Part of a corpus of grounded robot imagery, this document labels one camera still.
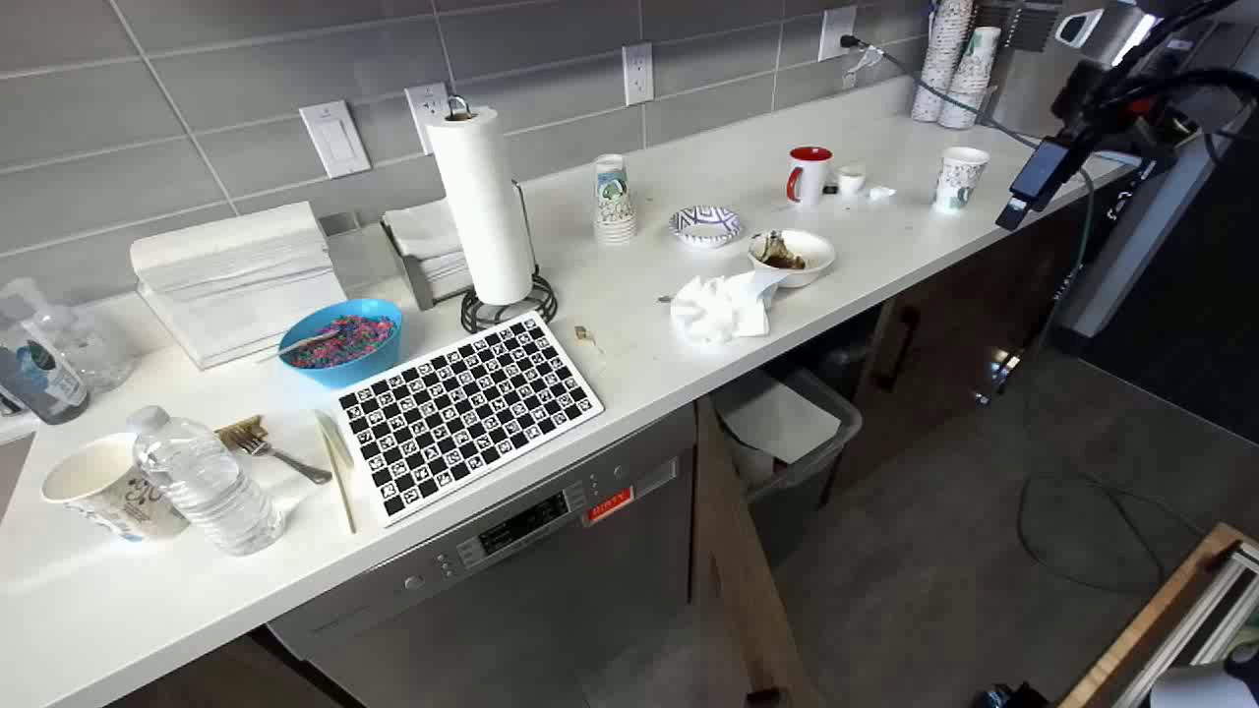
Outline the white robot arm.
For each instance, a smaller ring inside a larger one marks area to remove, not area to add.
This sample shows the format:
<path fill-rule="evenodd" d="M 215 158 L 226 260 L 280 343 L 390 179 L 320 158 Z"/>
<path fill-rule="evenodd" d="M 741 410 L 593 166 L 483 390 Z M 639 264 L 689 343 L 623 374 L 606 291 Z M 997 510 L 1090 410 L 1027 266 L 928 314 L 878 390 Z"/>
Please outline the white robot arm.
<path fill-rule="evenodd" d="M 1014 15 L 997 117 L 1047 124 L 997 225 L 1019 233 L 1068 186 L 1085 216 L 1034 338 L 1099 338 L 1215 167 L 1227 104 L 1257 114 L 1257 0 L 1055 0 Z"/>

